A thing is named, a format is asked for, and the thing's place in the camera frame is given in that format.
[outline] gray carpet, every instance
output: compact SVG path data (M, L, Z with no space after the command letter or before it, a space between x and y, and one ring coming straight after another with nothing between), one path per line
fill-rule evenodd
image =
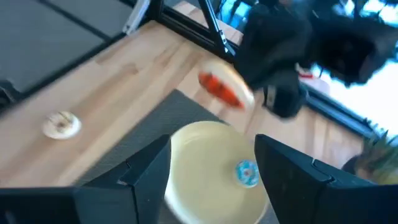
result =
M173 134L181 127L196 121L221 121L178 90L171 92L151 113L113 147L78 182L83 185L120 164L135 152L163 134ZM161 224L180 223L164 205L160 212ZM276 224L273 209L267 211L261 223Z

